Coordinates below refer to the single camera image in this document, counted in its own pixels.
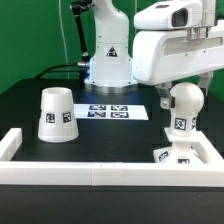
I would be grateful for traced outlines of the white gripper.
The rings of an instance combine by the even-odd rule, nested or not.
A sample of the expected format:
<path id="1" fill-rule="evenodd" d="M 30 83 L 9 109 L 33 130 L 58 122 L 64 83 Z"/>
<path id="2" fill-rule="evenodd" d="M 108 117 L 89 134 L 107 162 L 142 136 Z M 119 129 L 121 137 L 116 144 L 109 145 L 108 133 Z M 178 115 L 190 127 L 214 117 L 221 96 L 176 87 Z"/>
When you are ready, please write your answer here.
<path id="1" fill-rule="evenodd" d="M 141 84 L 156 85 L 163 109 L 175 107 L 172 83 L 199 75 L 204 96 L 215 71 L 224 68 L 224 23 L 212 27 L 205 39 L 188 40 L 186 30 L 140 31 L 133 43 L 133 73 Z"/>

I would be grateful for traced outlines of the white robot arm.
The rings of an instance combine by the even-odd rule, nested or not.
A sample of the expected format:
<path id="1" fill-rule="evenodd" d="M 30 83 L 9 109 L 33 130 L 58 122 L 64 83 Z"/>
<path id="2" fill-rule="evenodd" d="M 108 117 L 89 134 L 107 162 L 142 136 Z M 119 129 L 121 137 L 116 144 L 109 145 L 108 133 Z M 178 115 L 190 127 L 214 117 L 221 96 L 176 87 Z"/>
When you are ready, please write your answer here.
<path id="1" fill-rule="evenodd" d="M 224 68 L 224 20 L 217 0 L 159 0 L 134 16 L 138 30 L 128 53 L 129 20 L 112 0 L 93 0 L 96 50 L 88 88 L 119 92 L 137 83 L 154 86 L 165 109 L 174 106 L 175 80 L 199 77 L 206 91 L 215 70 Z"/>

